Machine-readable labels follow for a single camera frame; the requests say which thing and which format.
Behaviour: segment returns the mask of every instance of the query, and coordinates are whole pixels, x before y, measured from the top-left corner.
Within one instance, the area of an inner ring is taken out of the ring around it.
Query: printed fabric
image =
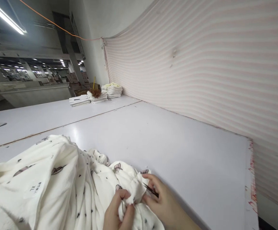
[[[0,229],[99,229],[115,191],[135,203],[133,230],[164,229],[141,202],[148,184],[142,174],[122,161],[110,164],[97,150],[80,150],[69,137],[51,135],[6,163],[0,163]]]

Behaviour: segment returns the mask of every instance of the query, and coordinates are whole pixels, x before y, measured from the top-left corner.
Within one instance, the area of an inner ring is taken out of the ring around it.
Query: orange cable
[[[29,5],[27,5],[27,4],[26,4],[25,2],[23,2],[22,0],[20,0],[20,1],[21,1],[24,5],[26,5],[29,9],[31,9],[31,10],[34,11],[35,13],[39,14],[41,17],[45,18],[45,19],[48,20],[49,22],[53,23],[53,24],[54,24],[55,26],[57,26],[58,28],[64,30],[65,32],[67,32],[67,33],[68,33],[69,35],[71,35],[71,36],[78,37],[78,38],[80,38],[80,39],[82,39],[82,40],[85,40],[85,41],[94,41],[94,40],[99,40],[99,39],[102,38],[102,37],[100,37],[100,38],[96,38],[96,39],[84,39],[84,38],[82,38],[82,37],[80,37],[80,36],[73,35],[73,34],[71,34],[69,31],[65,30],[64,28],[61,28],[61,27],[58,26],[56,23],[54,23],[54,22],[52,22],[51,20],[49,20],[48,18],[44,17],[44,16],[43,16],[42,14],[40,14],[39,12],[35,11],[33,8],[31,8]]]

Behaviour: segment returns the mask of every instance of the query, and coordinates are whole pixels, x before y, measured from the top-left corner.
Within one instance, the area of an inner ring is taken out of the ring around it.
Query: hand
[[[118,208],[121,203],[121,200],[124,198],[127,199],[130,197],[130,194],[125,189],[119,189],[114,194],[110,205],[108,206],[105,212],[104,226],[103,230],[129,230],[133,227],[135,207],[133,205],[128,205],[123,222],[119,219]]]
[[[150,180],[148,186],[159,194],[159,198],[145,194],[143,200],[167,228],[200,229],[178,204],[170,189],[157,176],[153,174],[142,176]]]

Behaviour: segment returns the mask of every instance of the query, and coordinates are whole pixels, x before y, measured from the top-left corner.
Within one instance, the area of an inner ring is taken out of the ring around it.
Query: ceiling
[[[6,67],[7,69],[19,69],[23,67],[21,65],[23,61],[27,62],[32,70],[37,69],[34,66],[41,66],[42,68],[46,68],[47,66],[50,69],[67,69],[62,66],[60,59],[41,58],[41,59],[33,60],[32,58],[15,58],[15,57],[0,57],[0,67],[1,68]],[[68,60],[63,60],[63,61],[67,66]]]
[[[69,0],[25,0],[25,3],[52,21],[53,11],[69,15]],[[19,0],[0,0],[0,7],[27,31],[21,35],[0,18],[0,57],[69,59],[62,51],[55,26]]]

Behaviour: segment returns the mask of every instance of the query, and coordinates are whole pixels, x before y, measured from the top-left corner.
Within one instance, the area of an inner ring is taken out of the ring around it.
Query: small scissors
[[[153,189],[151,189],[149,186],[147,186],[145,183],[143,183],[144,187],[146,187],[147,190],[149,190],[151,193],[153,193],[157,198],[159,198],[159,194],[155,192]]]

